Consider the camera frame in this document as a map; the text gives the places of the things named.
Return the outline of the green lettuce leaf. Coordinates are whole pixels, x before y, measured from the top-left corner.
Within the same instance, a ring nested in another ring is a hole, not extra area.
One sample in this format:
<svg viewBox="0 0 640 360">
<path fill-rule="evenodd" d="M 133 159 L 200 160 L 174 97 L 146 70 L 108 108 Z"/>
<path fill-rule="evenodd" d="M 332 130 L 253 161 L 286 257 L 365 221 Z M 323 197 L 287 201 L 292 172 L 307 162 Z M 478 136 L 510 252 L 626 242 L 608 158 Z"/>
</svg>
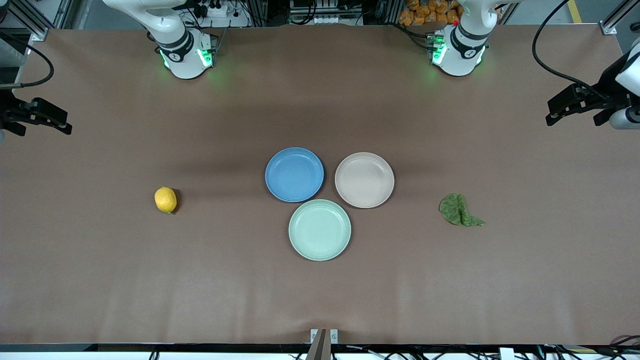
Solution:
<svg viewBox="0 0 640 360">
<path fill-rule="evenodd" d="M 483 227 L 486 222 L 470 215 L 467 209 L 466 196 L 461 193 L 450 193 L 439 203 L 439 213 L 450 224 L 460 227 Z"/>
</svg>

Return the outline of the aluminium frame profile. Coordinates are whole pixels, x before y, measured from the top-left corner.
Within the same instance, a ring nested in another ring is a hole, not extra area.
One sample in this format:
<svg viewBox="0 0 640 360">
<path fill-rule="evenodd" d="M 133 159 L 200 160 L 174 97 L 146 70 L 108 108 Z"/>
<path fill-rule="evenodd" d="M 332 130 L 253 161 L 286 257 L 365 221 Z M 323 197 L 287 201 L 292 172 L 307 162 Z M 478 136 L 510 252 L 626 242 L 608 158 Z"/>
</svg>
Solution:
<svg viewBox="0 0 640 360">
<path fill-rule="evenodd" d="M 640 5 L 640 0 L 621 0 L 606 18 L 598 22 L 602 35 L 617 34 L 617 24 L 638 5 Z"/>
<path fill-rule="evenodd" d="M 44 41 L 49 30 L 68 28 L 82 0 L 0 0 L 0 30 Z"/>
</svg>

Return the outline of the yellow lemon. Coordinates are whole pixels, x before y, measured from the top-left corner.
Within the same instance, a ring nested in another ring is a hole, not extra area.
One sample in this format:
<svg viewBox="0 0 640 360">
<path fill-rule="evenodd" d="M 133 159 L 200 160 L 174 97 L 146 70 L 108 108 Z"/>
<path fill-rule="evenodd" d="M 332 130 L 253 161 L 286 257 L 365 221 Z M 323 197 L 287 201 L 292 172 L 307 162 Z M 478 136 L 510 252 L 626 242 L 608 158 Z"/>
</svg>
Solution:
<svg viewBox="0 0 640 360">
<path fill-rule="evenodd" d="M 158 210 L 165 214 L 173 214 L 178 207 L 178 196 L 171 187 L 160 187 L 154 193 L 154 202 Z"/>
</svg>

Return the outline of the beige pink plate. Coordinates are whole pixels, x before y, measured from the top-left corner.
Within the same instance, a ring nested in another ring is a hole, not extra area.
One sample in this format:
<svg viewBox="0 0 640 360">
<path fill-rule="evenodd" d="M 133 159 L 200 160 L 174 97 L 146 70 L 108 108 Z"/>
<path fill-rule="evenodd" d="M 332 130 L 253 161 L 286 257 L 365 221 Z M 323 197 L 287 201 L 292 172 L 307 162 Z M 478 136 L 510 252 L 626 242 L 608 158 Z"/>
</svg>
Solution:
<svg viewBox="0 0 640 360">
<path fill-rule="evenodd" d="M 393 168 L 375 153 L 352 153 L 337 166 L 334 187 L 348 205 L 355 208 L 376 208 L 393 194 Z"/>
</svg>

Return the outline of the white power strip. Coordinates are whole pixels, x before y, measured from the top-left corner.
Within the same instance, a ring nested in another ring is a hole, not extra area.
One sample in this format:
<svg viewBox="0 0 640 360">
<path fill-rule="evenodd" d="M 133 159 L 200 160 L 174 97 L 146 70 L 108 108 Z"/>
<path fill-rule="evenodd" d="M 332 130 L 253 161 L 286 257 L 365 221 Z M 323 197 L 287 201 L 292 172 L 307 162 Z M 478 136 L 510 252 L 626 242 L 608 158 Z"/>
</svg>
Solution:
<svg viewBox="0 0 640 360">
<path fill-rule="evenodd" d="M 186 0 L 175 8 L 186 25 L 196 28 L 248 28 L 254 21 L 242 0 Z"/>
</svg>

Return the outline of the bag of oranges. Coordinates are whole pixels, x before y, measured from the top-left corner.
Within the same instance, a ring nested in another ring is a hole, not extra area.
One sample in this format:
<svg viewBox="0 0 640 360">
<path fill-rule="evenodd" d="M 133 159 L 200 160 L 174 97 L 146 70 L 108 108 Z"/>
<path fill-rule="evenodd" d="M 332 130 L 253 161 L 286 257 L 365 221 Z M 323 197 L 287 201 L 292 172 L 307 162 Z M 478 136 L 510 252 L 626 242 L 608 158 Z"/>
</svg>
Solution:
<svg viewBox="0 0 640 360">
<path fill-rule="evenodd" d="M 397 22 L 404 27 L 427 23 L 457 25 L 464 11 L 457 0 L 405 0 Z"/>
</svg>

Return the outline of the blue plate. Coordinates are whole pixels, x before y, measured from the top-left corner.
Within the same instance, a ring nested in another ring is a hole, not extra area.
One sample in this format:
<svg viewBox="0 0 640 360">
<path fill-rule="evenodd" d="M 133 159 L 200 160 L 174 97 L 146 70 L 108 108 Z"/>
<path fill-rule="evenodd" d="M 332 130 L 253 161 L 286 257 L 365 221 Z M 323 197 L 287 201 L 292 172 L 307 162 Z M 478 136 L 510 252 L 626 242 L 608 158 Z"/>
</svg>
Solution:
<svg viewBox="0 0 640 360">
<path fill-rule="evenodd" d="M 268 161 L 264 180 L 275 198 L 288 203 L 305 202 L 323 186 L 325 169 L 311 150 L 299 146 L 285 148 Z"/>
</svg>

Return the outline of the light green plate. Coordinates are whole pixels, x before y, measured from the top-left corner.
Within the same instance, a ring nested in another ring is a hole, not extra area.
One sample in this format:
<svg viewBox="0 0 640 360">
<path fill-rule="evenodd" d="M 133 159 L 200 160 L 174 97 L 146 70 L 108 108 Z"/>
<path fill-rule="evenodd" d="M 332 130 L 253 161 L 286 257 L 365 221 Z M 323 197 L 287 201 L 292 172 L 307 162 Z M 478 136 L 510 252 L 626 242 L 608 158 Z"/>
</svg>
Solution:
<svg viewBox="0 0 640 360">
<path fill-rule="evenodd" d="M 303 258 L 316 262 L 332 260 L 349 246 L 352 224 L 338 203 L 314 199 L 302 203 L 291 215 L 288 237 Z"/>
</svg>

